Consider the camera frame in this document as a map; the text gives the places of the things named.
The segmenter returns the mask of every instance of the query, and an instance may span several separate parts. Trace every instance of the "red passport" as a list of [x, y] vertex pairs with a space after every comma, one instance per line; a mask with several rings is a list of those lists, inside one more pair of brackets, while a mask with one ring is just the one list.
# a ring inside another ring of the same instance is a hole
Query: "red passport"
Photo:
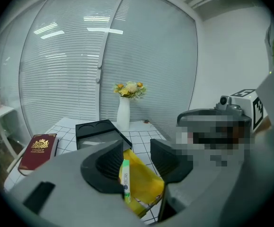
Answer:
[[57, 134], [36, 134], [31, 139], [18, 166], [22, 175], [29, 175], [55, 156]]

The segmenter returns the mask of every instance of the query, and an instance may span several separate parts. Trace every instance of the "white vase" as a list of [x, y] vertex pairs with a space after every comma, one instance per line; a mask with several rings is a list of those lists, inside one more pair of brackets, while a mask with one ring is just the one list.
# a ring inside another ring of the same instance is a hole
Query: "white vase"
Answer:
[[117, 128], [120, 131], [127, 131], [129, 128], [129, 119], [131, 111], [129, 107], [129, 98], [120, 97], [120, 103], [117, 115]]

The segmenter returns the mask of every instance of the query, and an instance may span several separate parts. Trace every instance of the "artificial flower bouquet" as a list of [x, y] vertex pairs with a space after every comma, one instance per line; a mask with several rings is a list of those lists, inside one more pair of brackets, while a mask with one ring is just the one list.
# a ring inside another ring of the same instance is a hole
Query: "artificial flower bouquet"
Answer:
[[134, 100], [142, 98], [146, 94], [146, 90], [146, 87], [141, 82], [128, 81], [125, 86], [122, 83], [114, 86], [114, 93], [119, 93], [121, 97]]

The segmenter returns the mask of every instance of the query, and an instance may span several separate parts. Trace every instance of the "yellow plastic bag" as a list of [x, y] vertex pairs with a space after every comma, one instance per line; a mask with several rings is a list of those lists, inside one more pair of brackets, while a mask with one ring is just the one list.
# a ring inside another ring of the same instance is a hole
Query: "yellow plastic bag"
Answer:
[[[151, 169], [149, 169], [133, 152], [128, 149], [123, 152], [123, 157], [129, 160], [130, 189], [132, 201], [128, 206], [139, 215], [145, 208], [134, 198], [150, 204], [156, 197], [163, 193], [164, 182]], [[122, 166], [119, 177], [122, 177]]]

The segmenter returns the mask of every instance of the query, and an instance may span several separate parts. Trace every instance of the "black tray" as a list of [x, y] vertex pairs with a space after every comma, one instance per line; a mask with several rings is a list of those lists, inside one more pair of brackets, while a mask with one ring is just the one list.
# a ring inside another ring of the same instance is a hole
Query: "black tray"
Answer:
[[91, 145], [85, 144], [86, 141], [100, 143], [121, 139], [124, 141], [123, 151], [132, 148], [132, 143], [110, 122], [110, 120], [100, 120], [97, 122], [76, 125], [77, 149]]

